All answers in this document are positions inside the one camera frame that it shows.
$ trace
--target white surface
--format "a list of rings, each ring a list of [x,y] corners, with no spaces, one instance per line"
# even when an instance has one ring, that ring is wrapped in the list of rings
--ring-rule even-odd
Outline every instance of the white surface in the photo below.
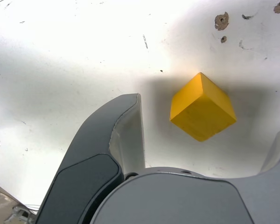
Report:
[[[215,177],[259,172],[280,130],[277,3],[2,1],[0,186],[24,204],[41,204],[83,121],[135,92],[142,95],[148,167]],[[217,31],[214,19],[225,11],[229,26]],[[173,94],[200,71],[230,95],[238,117],[203,143],[169,122]]]

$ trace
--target dark spot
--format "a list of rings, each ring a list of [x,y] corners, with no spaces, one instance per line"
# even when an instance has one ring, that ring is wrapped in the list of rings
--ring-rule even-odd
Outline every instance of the dark spot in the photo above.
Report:
[[[251,15],[251,16],[245,16],[244,14],[242,14],[242,18],[244,20],[249,20],[249,19],[252,19],[254,15]]]
[[[192,174],[192,173],[191,173],[190,171],[188,171],[188,170],[183,170],[182,173],[184,173],[184,174]]]
[[[221,43],[225,43],[227,41],[227,37],[226,36],[223,36],[222,38],[221,38]]]
[[[128,180],[128,179],[130,179],[131,177],[134,177],[134,176],[137,176],[137,175],[138,175],[137,173],[129,173],[129,174],[126,175],[125,180]]]
[[[29,214],[28,214],[28,212],[24,211],[24,212],[22,213],[22,216],[25,217],[25,218],[28,218]]]

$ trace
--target wooden block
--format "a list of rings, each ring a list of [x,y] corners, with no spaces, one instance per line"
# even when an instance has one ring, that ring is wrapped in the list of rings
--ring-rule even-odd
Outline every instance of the wooden block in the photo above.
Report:
[[[170,120],[198,141],[205,141],[237,121],[229,97],[198,73],[172,99]]]

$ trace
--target dark gray plastic part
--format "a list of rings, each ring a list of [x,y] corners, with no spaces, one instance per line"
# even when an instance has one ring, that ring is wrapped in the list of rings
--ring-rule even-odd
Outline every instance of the dark gray plastic part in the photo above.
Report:
[[[109,143],[115,126],[120,125],[119,118],[129,115],[139,104],[139,94],[122,95],[100,107],[82,124],[42,202],[36,224],[90,222],[103,199],[124,181]]]

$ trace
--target yellow cube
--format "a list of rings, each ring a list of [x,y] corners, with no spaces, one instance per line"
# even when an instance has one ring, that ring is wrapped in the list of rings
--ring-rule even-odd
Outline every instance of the yellow cube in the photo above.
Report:
[[[237,118],[226,93],[198,73],[174,95],[170,120],[194,139],[204,141]]]

